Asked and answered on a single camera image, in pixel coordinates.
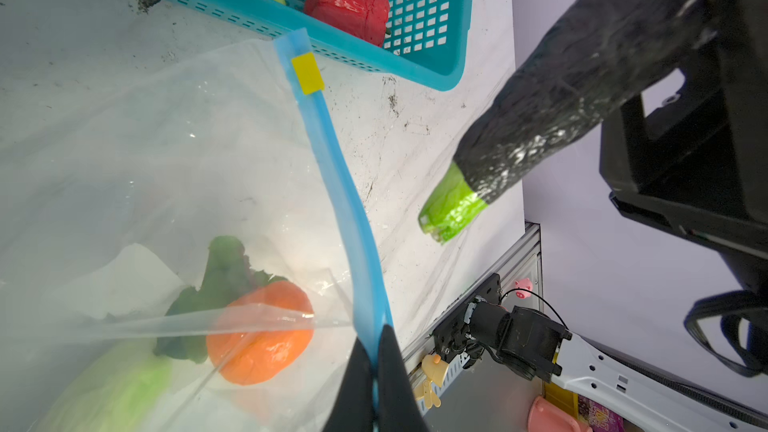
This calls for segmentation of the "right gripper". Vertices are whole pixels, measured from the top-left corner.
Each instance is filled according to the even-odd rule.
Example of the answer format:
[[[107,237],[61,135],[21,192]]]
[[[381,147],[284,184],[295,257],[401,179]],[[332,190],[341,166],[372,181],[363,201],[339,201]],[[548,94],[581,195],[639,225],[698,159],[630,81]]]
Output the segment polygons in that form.
[[[717,251],[767,284],[767,0],[709,0],[715,36],[679,68],[677,99],[634,97],[601,130],[600,172],[625,218]]]

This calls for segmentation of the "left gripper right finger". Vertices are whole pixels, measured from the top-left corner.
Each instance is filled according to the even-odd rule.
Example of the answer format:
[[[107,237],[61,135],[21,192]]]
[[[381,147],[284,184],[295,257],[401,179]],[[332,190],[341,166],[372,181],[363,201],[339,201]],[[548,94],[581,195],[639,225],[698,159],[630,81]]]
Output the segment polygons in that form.
[[[381,432],[428,432],[416,400],[394,329],[381,332],[377,364],[377,424]]]

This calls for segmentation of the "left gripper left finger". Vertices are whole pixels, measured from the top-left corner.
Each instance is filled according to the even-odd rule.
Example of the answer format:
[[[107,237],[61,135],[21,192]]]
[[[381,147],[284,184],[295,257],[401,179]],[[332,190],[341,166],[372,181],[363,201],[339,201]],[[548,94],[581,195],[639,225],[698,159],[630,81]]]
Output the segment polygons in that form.
[[[368,354],[355,340],[323,432],[371,432],[374,426],[373,372]]]

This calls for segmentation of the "orange persimmon toy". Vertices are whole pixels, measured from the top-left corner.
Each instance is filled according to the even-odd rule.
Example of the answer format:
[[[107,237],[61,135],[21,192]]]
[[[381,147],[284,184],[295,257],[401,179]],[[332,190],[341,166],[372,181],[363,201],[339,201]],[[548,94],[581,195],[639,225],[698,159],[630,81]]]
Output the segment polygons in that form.
[[[227,316],[253,316],[244,306],[266,305],[312,315],[307,294],[289,281],[277,281],[251,292],[227,306]],[[228,382],[250,386],[267,382],[292,365],[307,349],[311,329],[213,334],[205,339],[208,356]]]

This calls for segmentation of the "black eggplant toy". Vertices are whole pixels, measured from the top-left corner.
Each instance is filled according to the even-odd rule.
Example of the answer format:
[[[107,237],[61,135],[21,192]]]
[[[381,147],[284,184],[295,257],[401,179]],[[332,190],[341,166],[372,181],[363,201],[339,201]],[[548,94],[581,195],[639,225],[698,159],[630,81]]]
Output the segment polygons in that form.
[[[576,0],[464,133],[419,213],[421,231],[453,239],[712,34],[707,0]]]

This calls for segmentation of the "white radish toy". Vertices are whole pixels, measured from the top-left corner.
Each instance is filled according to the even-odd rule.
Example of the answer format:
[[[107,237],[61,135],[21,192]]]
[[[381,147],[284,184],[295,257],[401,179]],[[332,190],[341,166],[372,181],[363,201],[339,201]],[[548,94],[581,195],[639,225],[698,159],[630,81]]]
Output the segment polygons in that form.
[[[172,302],[169,317],[224,309],[257,289],[287,278],[252,268],[243,243],[234,236],[214,238],[200,286],[184,288]],[[213,334],[243,333],[231,326],[250,318],[226,317],[203,335],[121,340],[87,366],[59,395],[37,425],[39,431],[135,431],[172,383],[173,366],[209,359],[205,339]]]

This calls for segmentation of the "clear zip top bag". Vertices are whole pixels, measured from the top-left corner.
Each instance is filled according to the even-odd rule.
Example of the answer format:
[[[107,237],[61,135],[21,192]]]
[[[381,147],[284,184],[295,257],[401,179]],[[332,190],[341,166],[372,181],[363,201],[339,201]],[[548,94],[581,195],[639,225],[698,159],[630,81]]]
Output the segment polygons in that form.
[[[135,431],[319,431],[356,339],[391,320],[376,245],[305,30],[225,47],[1,152],[1,427],[39,431],[121,340],[203,335],[224,309],[166,312],[218,236],[309,297],[233,332],[314,331],[273,379],[173,366]]]

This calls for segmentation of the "red strawberry toy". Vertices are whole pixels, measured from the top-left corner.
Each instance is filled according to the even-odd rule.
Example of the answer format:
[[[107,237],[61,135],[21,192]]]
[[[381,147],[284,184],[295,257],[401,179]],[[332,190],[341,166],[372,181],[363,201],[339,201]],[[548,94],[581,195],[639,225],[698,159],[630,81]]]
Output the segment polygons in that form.
[[[382,47],[390,13],[388,0],[305,0],[303,12],[372,45]]]

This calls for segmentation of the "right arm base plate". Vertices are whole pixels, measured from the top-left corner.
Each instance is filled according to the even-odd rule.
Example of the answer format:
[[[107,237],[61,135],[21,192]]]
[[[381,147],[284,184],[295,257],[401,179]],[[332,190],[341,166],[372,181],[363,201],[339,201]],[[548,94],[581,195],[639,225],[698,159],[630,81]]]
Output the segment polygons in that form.
[[[462,354],[469,341],[469,323],[478,302],[500,303],[501,278],[491,273],[479,279],[437,321],[431,332],[434,352],[446,363]]]

